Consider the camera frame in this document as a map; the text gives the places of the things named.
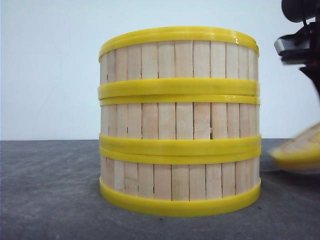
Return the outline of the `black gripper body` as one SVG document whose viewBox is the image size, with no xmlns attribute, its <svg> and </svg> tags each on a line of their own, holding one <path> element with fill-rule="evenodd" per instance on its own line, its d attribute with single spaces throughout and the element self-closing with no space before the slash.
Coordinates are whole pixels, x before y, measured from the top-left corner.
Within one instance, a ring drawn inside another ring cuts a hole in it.
<svg viewBox="0 0 320 240">
<path fill-rule="evenodd" d="M 320 1 L 283 0 L 281 10 L 286 19 L 303 23 L 296 33 L 279 37 L 274 47 L 286 65 L 303 65 L 299 70 L 320 91 Z"/>
</svg>

